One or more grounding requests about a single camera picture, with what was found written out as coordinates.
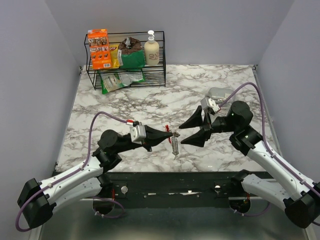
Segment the red carabiner keyring with chain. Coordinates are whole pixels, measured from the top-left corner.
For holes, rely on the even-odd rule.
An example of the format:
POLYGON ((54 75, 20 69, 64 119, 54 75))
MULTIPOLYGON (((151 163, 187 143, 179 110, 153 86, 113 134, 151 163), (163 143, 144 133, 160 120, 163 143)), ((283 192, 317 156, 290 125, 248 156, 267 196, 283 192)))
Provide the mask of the red carabiner keyring with chain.
POLYGON ((172 147, 172 154, 174 155, 174 158, 176 158, 179 155, 178 137, 180 136, 180 134, 175 130, 172 131, 168 124, 166 124, 164 127, 167 132, 172 133, 172 136, 169 137, 168 140, 172 147))

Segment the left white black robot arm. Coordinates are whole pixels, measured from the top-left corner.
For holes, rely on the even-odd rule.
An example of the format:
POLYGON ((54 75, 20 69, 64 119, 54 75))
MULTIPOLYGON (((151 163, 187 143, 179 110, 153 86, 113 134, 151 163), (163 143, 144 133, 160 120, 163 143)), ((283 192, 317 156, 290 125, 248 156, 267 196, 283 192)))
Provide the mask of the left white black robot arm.
POLYGON ((58 208, 87 197, 107 197, 111 185, 104 181, 104 174, 121 162, 120 153, 144 148, 148 152, 173 136, 170 131, 161 131, 147 125, 130 127, 128 134, 121 135, 112 129, 104 131, 97 142, 98 148, 85 161, 56 176, 37 181, 28 180, 18 197, 20 208, 15 220, 18 231, 24 216, 28 230, 47 222, 58 208))

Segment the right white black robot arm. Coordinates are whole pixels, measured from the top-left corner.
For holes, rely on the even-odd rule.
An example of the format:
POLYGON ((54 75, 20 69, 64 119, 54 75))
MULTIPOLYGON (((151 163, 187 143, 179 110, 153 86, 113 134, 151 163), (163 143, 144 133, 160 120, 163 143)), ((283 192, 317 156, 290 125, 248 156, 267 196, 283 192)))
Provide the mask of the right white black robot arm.
POLYGON ((263 136, 251 127, 253 113, 247 103, 235 101, 226 116, 213 117, 220 108, 212 101, 198 106, 180 129, 199 127, 200 130, 181 141, 182 144, 203 147, 213 133, 231 133, 232 146, 263 167, 276 184, 242 170, 230 183, 230 191, 241 196, 245 192, 259 196, 285 212, 300 228, 315 223, 320 215, 320 185, 296 170, 264 142, 263 136))

